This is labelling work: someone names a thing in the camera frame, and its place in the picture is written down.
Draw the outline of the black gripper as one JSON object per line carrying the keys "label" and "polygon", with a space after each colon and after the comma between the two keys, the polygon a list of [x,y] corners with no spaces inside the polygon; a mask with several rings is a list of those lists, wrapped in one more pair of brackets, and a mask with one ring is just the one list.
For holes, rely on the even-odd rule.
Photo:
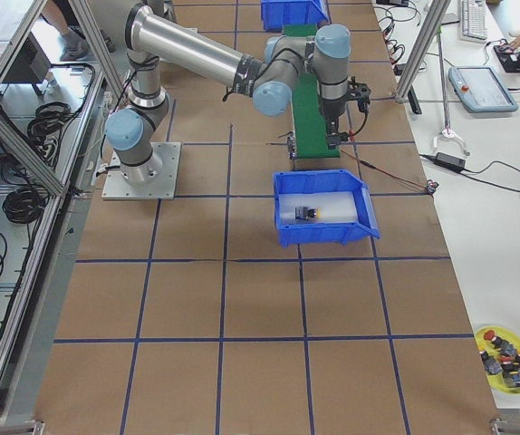
{"label": "black gripper", "polygon": [[339,132],[339,119],[345,113],[346,99],[344,97],[329,100],[321,98],[321,115],[324,118],[326,142],[329,149],[335,149],[342,144],[342,133]]}

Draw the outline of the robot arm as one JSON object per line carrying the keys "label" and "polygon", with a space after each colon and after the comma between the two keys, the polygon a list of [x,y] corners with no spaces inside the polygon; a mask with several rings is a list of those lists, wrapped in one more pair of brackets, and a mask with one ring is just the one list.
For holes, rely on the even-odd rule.
{"label": "robot arm", "polygon": [[351,38],[345,26],[325,25],[304,38],[282,36],[275,41],[270,59],[261,62],[156,15],[142,1],[110,1],[98,11],[109,29],[122,37],[130,54],[157,55],[220,82],[234,93],[251,97],[265,116],[285,112],[302,73],[315,75],[327,145],[335,147],[348,139],[339,130],[339,119],[351,98]]}

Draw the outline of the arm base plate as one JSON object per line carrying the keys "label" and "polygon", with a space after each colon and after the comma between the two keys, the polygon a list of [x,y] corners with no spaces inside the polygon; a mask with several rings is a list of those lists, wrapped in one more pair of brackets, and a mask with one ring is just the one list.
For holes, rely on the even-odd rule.
{"label": "arm base plate", "polygon": [[105,200],[173,199],[175,197],[180,142],[152,142],[153,152],[145,164],[130,167],[120,164],[113,153],[110,164],[119,166],[110,170],[103,186]]}

